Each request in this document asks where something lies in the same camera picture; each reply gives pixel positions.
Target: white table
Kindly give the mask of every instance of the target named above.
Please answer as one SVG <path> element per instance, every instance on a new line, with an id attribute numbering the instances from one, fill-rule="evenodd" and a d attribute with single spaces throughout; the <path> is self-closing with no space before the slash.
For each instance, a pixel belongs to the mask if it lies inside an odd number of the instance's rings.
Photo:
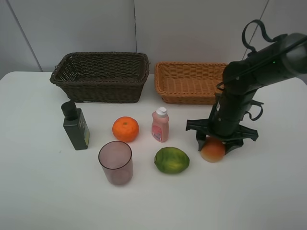
<path id="1" fill-rule="evenodd" d="M 219 163 L 204 161 L 187 119 L 209 116 L 211 106 L 165 104 L 150 75 L 136 104 L 78 103 L 91 133 L 75 151 L 63 127 L 66 94 L 50 73 L 13 72 L 0 81 L 1 230 L 283 230 L 307 229 L 307 86 L 291 79 L 258 91 L 265 102 L 256 142 Z M 151 113 L 168 109 L 170 138 L 151 136 Z M 113 122 L 131 116 L 140 135 L 130 143 L 134 176 L 116 187 L 98 162 L 115 138 Z M 182 174 L 154 165 L 156 152 L 174 146 L 190 157 Z"/>

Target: pink bottle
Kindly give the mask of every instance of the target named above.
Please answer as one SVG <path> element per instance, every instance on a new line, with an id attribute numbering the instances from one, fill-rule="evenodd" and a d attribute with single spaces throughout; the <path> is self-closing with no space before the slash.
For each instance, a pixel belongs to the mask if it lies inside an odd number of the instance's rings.
<path id="1" fill-rule="evenodd" d="M 152 134 L 160 142 L 168 139 L 168 121 L 167 109 L 160 107 L 153 113 Z"/>

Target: dark brown wicker basket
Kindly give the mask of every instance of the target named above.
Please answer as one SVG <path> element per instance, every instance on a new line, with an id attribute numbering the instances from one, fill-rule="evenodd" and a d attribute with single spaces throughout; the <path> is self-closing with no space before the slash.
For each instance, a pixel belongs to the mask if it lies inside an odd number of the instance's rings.
<path id="1" fill-rule="evenodd" d="M 138 102 L 149 73 L 148 57 L 130 52 L 66 55 L 50 81 L 75 102 Z"/>

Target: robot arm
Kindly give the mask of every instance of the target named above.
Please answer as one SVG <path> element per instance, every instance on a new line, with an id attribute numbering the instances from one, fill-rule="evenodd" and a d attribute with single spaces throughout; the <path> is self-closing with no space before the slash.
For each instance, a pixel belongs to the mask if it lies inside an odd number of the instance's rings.
<path id="1" fill-rule="evenodd" d="M 245 31 L 250 23 L 257 23 L 263 38 L 273 44 L 256 52 L 245 40 Z M 263 109 L 260 102 L 253 100 L 257 89 L 307 73 L 307 36 L 303 34 L 282 34 L 270 39 L 260 20 L 251 21 L 242 33 L 243 44 L 251 50 L 248 58 L 229 63 L 223 72 L 222 93 L 216 95 L 209 119 L 188 120 L 186 130 L 196 130 L 200 151 L 207 136 L 220 139 L 226 145 L 226 153 L 242 147 L 243 139 L 256 141 L 256 130 L 241 126 L 245 114 L 257 120 Z M 261 107 L 261 112 L 252 118 L 248 112 L 252 105 Z"/>

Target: plastic cup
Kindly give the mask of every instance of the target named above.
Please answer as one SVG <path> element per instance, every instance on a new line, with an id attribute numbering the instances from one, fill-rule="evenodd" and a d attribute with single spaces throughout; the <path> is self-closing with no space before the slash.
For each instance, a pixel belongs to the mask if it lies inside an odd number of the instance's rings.
<path id="1" fill-rule="evenodd" d="M 107 180 L 114 185 L 128 183 L 133 176 L 132 150 L 122 141 L 112 141 L 99 151 L 98 160 Z"/>

